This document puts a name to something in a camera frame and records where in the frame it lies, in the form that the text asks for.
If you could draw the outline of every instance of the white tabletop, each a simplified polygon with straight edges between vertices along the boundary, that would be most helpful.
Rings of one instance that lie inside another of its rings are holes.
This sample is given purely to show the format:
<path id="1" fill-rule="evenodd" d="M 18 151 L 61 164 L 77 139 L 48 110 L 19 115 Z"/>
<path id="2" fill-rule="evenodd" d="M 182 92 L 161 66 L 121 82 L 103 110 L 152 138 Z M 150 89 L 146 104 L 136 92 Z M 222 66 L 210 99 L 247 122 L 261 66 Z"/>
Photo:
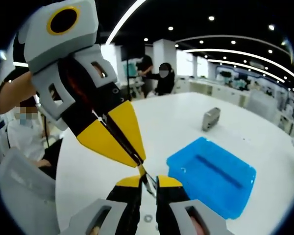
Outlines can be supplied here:
<path id="1" fill-rule="evenodd" d="M 256 180 L 242 215 L 227 220 L 235 235 L 268 235 L 294 199 L 294 147 L 291 138 L 261 117 L 230 103 L 196 93 L 175 94 L 133 102 L 152 175 L 167 175 L 166 159 L 204 136 L 253 166 Z M 219 107 L 219 123 L 201 131 L 203 114 Z M 56 206 L 60 230 L 72 215 L 98 198 L 106 198 L 115 183 L 138 170 L 88 150 L 70 130 L 63 138 L 56 176 Z M 155 200 L 143 190 L 137 235 L 158 235 Z M 151 223 L 144 216 L 151 214 Z"/>

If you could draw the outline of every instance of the window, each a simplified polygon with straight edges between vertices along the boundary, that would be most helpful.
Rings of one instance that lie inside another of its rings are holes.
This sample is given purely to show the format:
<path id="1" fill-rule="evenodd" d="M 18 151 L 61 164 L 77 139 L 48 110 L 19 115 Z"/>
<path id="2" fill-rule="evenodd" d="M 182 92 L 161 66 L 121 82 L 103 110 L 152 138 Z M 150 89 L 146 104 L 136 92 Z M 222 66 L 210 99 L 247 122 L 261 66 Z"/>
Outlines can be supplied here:
<path id="1" fill-rule="evenodd" d="M 194 65 L 193 55 L 183 52 L 181 50 L 176 51 L 176 73 L 181 76 L 193 76 Z"/>
<path id="2" fill-rule="evenodd" d="M 118 75 L 118 67 L 117 67 L 117 56 L 116 56 L 116 48 L 113 44 L 109 45 L 101 45 L 100 47 L 102 56 L 105 60 L 109 61 Z"/>
<path id="3" fill-rule="evenodd" d="M 205 58 L 197 57 L 197 77 L 208 78 L 208 61 Z"/>

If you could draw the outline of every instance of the white pillar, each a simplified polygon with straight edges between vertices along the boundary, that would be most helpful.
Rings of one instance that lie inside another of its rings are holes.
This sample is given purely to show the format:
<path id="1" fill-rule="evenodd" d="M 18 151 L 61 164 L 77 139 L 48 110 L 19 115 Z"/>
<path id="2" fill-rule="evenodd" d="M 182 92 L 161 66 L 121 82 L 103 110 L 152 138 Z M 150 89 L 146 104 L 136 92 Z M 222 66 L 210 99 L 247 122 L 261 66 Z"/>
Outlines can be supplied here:
<path id="1" fill-rule="evenodd" d="M 197 78 L 197 56 L 193 56 L 193 76 Z"/>
<path id="2" fill-rule="evenodd" d="M 127 82 L 127 78 L 125 77 L 125 71 L 121 58 L 121 46 L 116 46 L 116 57 L 117 57 L 117 70 L 118 70 L 118 81 Z"/>
<path id="3" fill-rule="evenodd" d="M 153 43 L 153 66 L 155 73 L 159 72 L 159 67 L 162 63 L 171 64 L 176 73 L 175 42 L 161 39 Z"/>
<path id="4" fill-rule="evenodd" d="M 208 79 L 215 80 L 216 79 L 216 65 L 208 62 Z"/>

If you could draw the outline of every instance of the black ceiling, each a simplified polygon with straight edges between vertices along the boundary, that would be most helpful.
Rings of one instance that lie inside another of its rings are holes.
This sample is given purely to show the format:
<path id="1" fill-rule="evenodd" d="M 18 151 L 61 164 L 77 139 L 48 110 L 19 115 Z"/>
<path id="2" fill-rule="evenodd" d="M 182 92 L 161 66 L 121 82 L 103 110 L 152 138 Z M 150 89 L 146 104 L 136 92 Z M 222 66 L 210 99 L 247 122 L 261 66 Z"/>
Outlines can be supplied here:
<path id="1" fill-rule="evenodd" d="M 51 2 L 51 0 L 37 1 L 31 7 L 35 8 Z M 117 22 L 134 2 L 135 0 L 96 0 L 100 22 L 98 43 L 106 42 Z M 143 42 L 144 38 L 148 38 L 147 43 L 152 44 L 159 39 L 178 41 L 206 35 L 238 35 L 260 39 L 286 50 L 281 45 L 286 36 L 279 28 L 281 17 L 272 14 L 279 9 L 279 6 L 274 5 L 270 0 L 262 1 L 262 4 L 264 2 L 269 8 L 265 8 L 258 1 L 146 0 L 125 22 L 113 43 L 124 45 Z M 209 16 L 214 16 L 215 20 L 209 21 Z M 268 29 L 269 24 L 275 24 L 274 31 Z M 174 27 L 174 30 L 169 31 L 169 26 Z M 202 39 L 203 44 L 199 43 L 200 40 L 193 39 L 178 43 L 178 49 L 215 48 L 248 52 L 273 60 L 294 73 L 290 56 L 267 44 L 248 39 L 224 37 L 205 38 Z M 235 45 L 231 44 L 232 40 L 236 41 Z M 268 53 L 269 49 L 273 50 L 272 54 Z M 24 62 L 22 47 L 17 46 L 15 50 L 15 61 Z M 243 60 L 256 60 L 233 53 L 196 52 L 194 54 L 208 55 L 208 59 L 218 60 L 223 60 L 226 56 L 227 61 L 241 64 Z M 287 76 L 287 86 L 294 88 L 294 78 L 287 72 L 268 62 L 257 61 L 268 67 L 268 72 L 281 78 Z"/>

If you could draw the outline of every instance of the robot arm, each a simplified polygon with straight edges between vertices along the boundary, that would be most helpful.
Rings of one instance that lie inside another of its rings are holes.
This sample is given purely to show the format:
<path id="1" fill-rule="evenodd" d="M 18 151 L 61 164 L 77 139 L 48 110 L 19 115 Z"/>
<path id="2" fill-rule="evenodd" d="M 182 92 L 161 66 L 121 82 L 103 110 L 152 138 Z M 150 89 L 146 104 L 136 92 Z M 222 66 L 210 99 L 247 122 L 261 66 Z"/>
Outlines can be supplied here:
<path id="1" fill-rule="evenodd" d="M 69 127 L 85 147 L 140 172 L 118 182 L 106 200 L 96 200 L 73 216 L 62 234 L 88 234 L 100 227 L 100 235 L 134 235 L 143 183 L 151 193 L 143 167 L 146 155 L 134 108 L 121 95 L 111 64 L 95 45 L 97 29 L 94 0 L 51 4 L 37 11 L 24 28 L 24 57 L 40 96 L 39 110 L 48 119 L 59 129 Z M 54 90 L 63 101 L 60 105 L 52 99 Z M 177 180 L 159 176 L 153 187 L 162 235 L 196 235 L 189 213 L 210 235 L 231 234 L 213 211 L 190 201 Z"/>

